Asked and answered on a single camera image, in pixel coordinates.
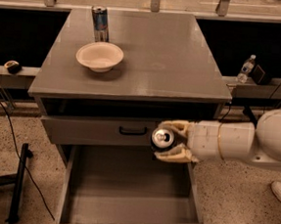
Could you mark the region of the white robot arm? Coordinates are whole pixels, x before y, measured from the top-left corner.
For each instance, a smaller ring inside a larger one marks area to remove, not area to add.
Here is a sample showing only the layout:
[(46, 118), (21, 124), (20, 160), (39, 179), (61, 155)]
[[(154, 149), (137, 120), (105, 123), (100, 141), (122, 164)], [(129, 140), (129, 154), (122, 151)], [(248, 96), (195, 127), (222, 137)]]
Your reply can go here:
[(162, 121), (151, 135), (151, 143), (156, 158), (164, 162), (236, 159), (281, 171), (281, 110), (264, 113), (256, 124)]

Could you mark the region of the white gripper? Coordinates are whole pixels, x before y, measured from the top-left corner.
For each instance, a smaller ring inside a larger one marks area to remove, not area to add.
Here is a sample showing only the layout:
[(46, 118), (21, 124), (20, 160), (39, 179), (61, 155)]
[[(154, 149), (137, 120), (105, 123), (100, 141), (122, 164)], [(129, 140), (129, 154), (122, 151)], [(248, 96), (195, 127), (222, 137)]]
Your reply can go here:
[(218, 120), (194, 121), (191, 125), (189, 121), (185, 120), (162, 121), (159, 127), (171, 130), (176, 139), (186, 140), (188, 137), (188, 147), (181, 143), (165, 152), (155, 152), (156, 159), (171, 163), (220, 160), (221, 156), (217, 142), (220, 125)]

